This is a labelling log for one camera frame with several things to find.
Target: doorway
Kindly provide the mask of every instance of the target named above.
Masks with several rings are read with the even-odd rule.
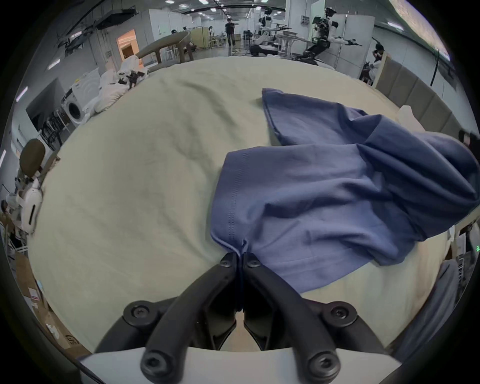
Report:
[[[130,57],[140,51],[134,29],[118,37],[117,45],[119,47],[120,58],[122,61],[125,61],[127,57]]]

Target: white plastic robot part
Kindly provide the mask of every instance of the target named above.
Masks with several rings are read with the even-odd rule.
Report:
[[[43,194],[40,190],[40,182],[35,179],[32,186],[25,192],[24,198],[17,197],[19,204],[22,206],[22,229],[32,234],[35,230],[36,218],[43,201]]]

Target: beige bed sheet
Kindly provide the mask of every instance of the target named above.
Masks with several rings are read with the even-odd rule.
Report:
[[[271,145],[261,90],[319,97],[396,118],[343,74],[287,60],[196,60],[155,72],[79,127],[48,173],[29,255],[52,309],[93,351],[134,300],[179,295],[225,251],[210,204],[229,151]],[[426,300],[443,235],[399,265],[370,263],[303,296],[353,304],[386,345]]]

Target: upholstered headboard panel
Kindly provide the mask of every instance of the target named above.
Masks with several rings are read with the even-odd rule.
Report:
[[[442,132],[458,139],[461,126],[443,100],[412,71],[384,55],[373,87],[398,107],[409,105],[427,131]]]

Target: storage box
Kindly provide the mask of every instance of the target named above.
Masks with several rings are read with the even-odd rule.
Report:
[[[80,356],[89,355],[90,352],[80,344],[58,316],[50,310],[45,296],[37,285],[28,257],[15,252],[15,263],[18,287],[44,329],[53,335],[58,345],[71,357],[76,359]]]

